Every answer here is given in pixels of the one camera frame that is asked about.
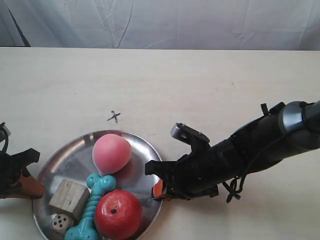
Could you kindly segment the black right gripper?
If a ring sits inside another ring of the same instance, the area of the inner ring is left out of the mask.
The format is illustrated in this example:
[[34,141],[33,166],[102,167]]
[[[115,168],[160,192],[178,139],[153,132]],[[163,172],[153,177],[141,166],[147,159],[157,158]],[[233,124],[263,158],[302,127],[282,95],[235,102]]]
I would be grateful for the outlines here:
[[219,184],[240,174],[240,155],[231,140],[226,139],[176,162],[150,160],[144,173],[160,178],[151,189],[154,200],[172,199],[167,188],[181,199],[212,198],[219,195]]

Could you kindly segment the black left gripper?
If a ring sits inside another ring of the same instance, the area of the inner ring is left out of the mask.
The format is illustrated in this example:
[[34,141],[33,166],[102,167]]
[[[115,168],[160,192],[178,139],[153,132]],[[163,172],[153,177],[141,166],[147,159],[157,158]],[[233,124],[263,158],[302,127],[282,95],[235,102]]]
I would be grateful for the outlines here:
[[26,168],[40,159],[40,152],[29,148],[23,152],[9,155],[0,152],[0,198],[41,199],[45,192]]

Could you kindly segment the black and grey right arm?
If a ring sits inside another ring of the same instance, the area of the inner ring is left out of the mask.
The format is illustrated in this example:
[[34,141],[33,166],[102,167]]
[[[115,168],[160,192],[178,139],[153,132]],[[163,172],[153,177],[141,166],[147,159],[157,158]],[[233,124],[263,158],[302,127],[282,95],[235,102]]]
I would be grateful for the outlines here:
[[156,175],[155,200],[191,200],[215,197],[218,186],[228,191],[227,201],[240,199],[246,176],[273,167],[286,158],[320,147],[320,104],[280,102],[261,105],[263,115],[236,130],[229,138],[210,145],[203,133],[176,123],[171,136],[191,148],[176,161],[151,160],[146,175]]

